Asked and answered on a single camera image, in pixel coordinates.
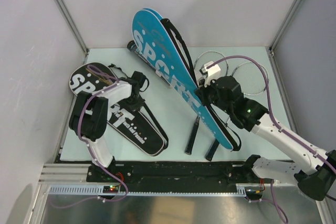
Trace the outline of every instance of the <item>black racket grip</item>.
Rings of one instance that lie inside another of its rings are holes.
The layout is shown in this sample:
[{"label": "black racket grip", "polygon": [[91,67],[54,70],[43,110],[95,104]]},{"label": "black racket grip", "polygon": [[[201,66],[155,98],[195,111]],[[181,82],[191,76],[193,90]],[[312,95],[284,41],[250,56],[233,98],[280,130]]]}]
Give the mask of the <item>black racket grip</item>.
[{"label": "black racket grip", "polygon": [[191,152],[193,151],[193,147],[194,147],[194,143],[195,143],[195,139],[196,139],[196,135],[197,135],[197,130],[198,130],[198,126],[199,126],[199,121],[200,117],[198,116],[194,122],[194,126],[193,129],[191,130],[191,134],[187,143],[187,146],[185,148],[184,153],[191,155]]},{"label": "black racket grip", "polygon": [[207,154],[205,156],[205,159],[211,162],[211,160],[214,157],[215,152],[216,152],[218,147],[219,147],[219,141],[217,139],[215,139],[215,141],[212,143],[209,151],[207,152]]}]

